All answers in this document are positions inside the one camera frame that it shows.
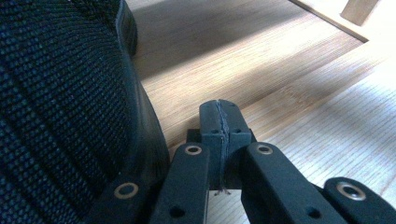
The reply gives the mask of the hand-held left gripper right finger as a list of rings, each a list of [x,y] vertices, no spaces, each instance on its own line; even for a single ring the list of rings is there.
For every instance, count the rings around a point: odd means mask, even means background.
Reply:
[[[251,143],[251,131],[236,104],[222,101],[221,108],[223,131],[227,137],[224,187],[226,189],[241,189],[240,163],[243,149]]]

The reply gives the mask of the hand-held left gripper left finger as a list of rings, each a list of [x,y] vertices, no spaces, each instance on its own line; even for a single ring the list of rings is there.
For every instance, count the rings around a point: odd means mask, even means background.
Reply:
[[[209,149],[209,183],[211,190],[222,190],[224,131],[222,130],[220,100],[212,100],[199,106],[199,129],[188,129],[187,141],[196,142]]]

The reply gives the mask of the black knit shoe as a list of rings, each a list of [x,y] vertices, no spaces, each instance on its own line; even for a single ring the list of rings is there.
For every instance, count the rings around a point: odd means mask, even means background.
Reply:
[[[0,224],[147,224],[169,168],[126,0],[0,0]]]

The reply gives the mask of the wooden shoe rack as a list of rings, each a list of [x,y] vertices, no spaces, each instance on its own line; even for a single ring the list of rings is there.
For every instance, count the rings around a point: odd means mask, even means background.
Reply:
[[[177,148],[200,104],[239,106],[311,182],[345,176],[396,207],[396,0],[356,37],[318,17],[347,0],[127,0],[134,64]]]

